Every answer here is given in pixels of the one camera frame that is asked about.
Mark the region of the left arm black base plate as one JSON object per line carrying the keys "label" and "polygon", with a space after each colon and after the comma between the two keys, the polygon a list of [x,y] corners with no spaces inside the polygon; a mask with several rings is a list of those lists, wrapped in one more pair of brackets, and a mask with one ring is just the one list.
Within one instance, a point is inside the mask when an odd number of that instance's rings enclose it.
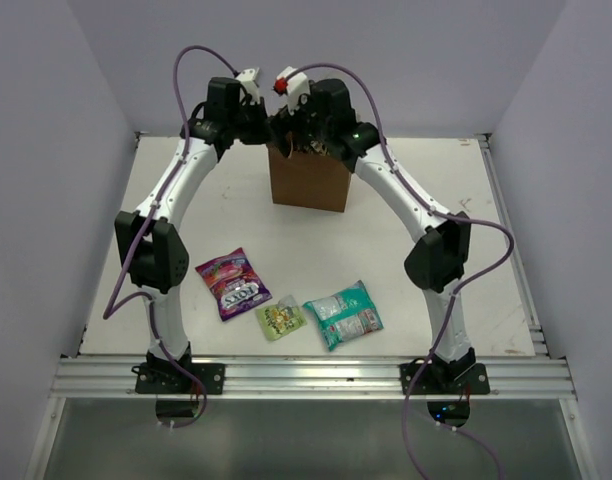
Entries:
{"label": "left arm black base plate", "polygon": [[[192,363],[187,370],[204,386],[207,395],[221,395],[226,378],[226,365],[222,363]],[[155,367],[146,363],[135,365],[131,372],[137,376],[135,392],[153,395],[183,395],[201,390],[194,381],[172,366]]]}

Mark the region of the brown paper bag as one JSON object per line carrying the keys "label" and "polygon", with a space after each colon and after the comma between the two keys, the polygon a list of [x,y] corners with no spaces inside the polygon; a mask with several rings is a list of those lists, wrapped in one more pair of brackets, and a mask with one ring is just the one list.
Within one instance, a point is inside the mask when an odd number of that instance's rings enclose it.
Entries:
{"label": "brown paper bag", "polygon": [[267,144],[271,199],[274,204],[343,213],[351,173],[336,159],[293,148],[288,157]]}

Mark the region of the aluminium front rail frame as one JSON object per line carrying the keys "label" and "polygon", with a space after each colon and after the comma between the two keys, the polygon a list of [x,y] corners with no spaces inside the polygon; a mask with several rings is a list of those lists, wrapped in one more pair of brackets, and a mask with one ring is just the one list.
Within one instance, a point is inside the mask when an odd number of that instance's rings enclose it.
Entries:
{"label": "aluminium front rail frame", "polygon": [[[137,400],[129,355],[80,355],[59,360],[26,478],[40,479],[69,399]],[[600,474],[581,425],[576,391],[568,363],[547,356],[484,357],[491,400],[553,400],[564,416],[581,476]],[[397,356],[199,356],[194,364],[215,367],[221,400],[400,400],[403,397]]]}

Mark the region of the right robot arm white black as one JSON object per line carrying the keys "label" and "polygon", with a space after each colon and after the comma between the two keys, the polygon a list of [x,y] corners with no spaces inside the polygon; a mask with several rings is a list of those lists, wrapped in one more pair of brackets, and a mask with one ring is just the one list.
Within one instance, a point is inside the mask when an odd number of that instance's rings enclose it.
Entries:
{"label": "right robot arm white black", "polygon": [[381,122],[359,121],[342,80],[312,81],[287,69],[273,89],[286,100],[268,124],[280,152],[289,152],[290,138],[322,146],[372,187],[403,223],[413,242],[404,269],[422,291],[431,323],[431,379],[440,391],[456,391],[476,363],[457,291],[469,254],[468,216],[432,200],[406,172],[388,147]]}

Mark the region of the teal snack packet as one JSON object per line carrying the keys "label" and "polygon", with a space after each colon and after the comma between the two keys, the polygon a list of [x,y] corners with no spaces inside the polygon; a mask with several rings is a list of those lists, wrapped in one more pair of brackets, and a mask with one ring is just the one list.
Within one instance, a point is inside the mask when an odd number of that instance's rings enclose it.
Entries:
{"label": "teal snack packet", "polygon": [[329,352],[343,343],[383,329],[383,323],[363,281],[328,297],[305,302]]}

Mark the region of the small green snack packet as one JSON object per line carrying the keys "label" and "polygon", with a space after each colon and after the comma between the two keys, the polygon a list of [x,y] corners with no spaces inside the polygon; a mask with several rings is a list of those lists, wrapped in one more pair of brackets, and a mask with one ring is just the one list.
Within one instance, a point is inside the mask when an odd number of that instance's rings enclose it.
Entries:
{"label": "small green snack packet", "polygon": [[255,315],[268,341],[277,341],[307,324],[300,305],[292,295],[283,297],[277,304],[256,309]]}

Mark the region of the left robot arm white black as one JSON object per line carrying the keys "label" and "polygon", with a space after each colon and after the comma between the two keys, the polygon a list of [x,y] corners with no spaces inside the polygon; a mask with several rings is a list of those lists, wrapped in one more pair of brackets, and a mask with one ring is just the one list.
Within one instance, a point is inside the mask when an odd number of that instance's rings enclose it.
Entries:
{"label": "left robot arm white black", "polygon": [[179,393],[194,379],[190,341],[181,312],[180,286],[190,263],[179,229],[202,181],[235,141],[267,141],[267,114],[258,69],[214,77],[207,96],[183,112],[180,142],[150,195],[115,218],[122,277],[136,286],[147,309],[150,346],[133,371],[139,386]]}

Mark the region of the purple Fox's candy bag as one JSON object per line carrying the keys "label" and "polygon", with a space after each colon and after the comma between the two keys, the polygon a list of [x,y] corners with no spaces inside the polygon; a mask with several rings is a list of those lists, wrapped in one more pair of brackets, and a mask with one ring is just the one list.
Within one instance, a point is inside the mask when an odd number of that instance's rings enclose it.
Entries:
{"label": "purple Fox's candy bag", "polygon": [[272,299],[243,248],[200,264],[195,272],[215,298],[222,322]]}

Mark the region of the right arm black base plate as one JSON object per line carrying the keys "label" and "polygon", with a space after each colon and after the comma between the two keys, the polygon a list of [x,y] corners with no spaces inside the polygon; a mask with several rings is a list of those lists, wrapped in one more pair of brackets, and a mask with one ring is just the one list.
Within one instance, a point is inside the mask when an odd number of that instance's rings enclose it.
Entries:
{"label": "right arm black base plate", "polygon": [[451,363],[432,359],[411,390],[412,395],[487,395],[490,392],[485,365],[472,359]]}

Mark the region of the brown Kettle sea salt chips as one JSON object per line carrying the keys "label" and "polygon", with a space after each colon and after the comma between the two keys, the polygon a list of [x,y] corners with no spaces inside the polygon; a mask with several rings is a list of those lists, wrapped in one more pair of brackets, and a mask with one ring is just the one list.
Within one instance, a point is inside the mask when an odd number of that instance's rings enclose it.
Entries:
{"label": "brown Kettle sea salt chips", "polygon": [[290,155],[316,155],[316,156],[330,156],[329,149],[318,141],[293,141],[291,144]]}

